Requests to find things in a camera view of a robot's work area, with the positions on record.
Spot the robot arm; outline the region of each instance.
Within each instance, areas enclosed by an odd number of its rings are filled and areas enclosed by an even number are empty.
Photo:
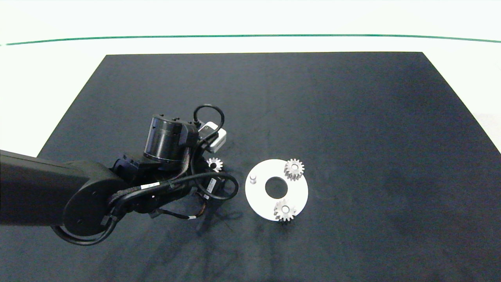
[[[196,113],[203,107],[221,114],[220,125],[198,120]],[[123,154],[111,169],[97,162],[61,164],[1,151],[0,224],[51,226],[70,243],[93,245],[106,239],[132,211],[149,213],[152,218],[169,214],[194,219],[202,215],[208,199],[227,200],[238,192],[236,179],[212,171],[202,156],[225,142],[223,123],[222,111],[208,104],[195,110],[193,122],[154,115],[143,154]],[[233,192],[216,193],[227,180],[233,182]],[[196,215],[160,208],[190,192],[197,193],[202,202]],[[92,239],[75,237],[99,233]]]

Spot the green line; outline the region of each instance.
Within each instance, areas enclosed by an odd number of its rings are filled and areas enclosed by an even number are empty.
[[[446,37],[446,36],[403,35],[403,34],[238,34],[238,35],[235,34],[235,35],[142,35],[142,36],[76,37],[76,38],[61,38],[61,39],[47,39],[47,40],[37,40],[37,41],[15,42],[15,43],[7,43],[6,45],[21,45],[21,44],[56,42],[56,41],[94,40],[94,39],[221,38],[221,37],[407,37],[407,38],[450,39],[450,40],[501,43],[500,40]]]

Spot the center hole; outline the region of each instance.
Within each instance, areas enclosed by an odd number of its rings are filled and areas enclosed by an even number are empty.
[[[274,199],[280,199],[287,194],[287,183],[280,177],[272,177],[266,181],[265,190]]]

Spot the white disc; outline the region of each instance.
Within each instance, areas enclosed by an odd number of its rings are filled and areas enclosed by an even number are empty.
[[[274,209],[281,200],[285,199],[288,206],[296,210],[296,215],[303,210],[308,200],[308,184],[305,176],[296,181],[288,179],[284,173],[286,163],[277,159],[260,162],[251,169],[245,180],[245,196],[250,207],[265,219],[278,221]],[[273,177],[279,177],[287,184],[287,193],[280,199],[272,198],[266,193],[266,182]]]

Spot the small bevel gear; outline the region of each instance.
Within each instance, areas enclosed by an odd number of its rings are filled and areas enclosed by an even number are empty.
[[[296,208],[291,207],[285,199],[277,202],[274,211],[275,219],[282,222],[291,221],[296,216]]]
[[[303,162],[296,159],[290,159],[285,164],[284,173],[288,179],[297,180],[301,178],[303,172],[305,171],[305,166]]]
[[[218,158],[210,158],[207,160],[209,168],[215,172],[220,172],[222,170],[222,161]]]

